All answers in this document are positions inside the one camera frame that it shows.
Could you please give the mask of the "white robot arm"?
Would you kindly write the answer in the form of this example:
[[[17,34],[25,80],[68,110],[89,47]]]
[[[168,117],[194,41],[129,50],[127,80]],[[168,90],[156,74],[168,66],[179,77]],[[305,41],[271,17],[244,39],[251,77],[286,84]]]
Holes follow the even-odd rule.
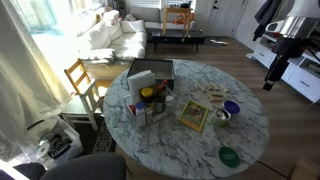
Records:
[[[263,86],[270,91],[287,69],[290,58],[300,57],[311,45],[310,35],[319,25],[320,0],[294,0],[290,12],[284,20],[269,23],[267,32],[277,33],[272,52],[276,54]]]

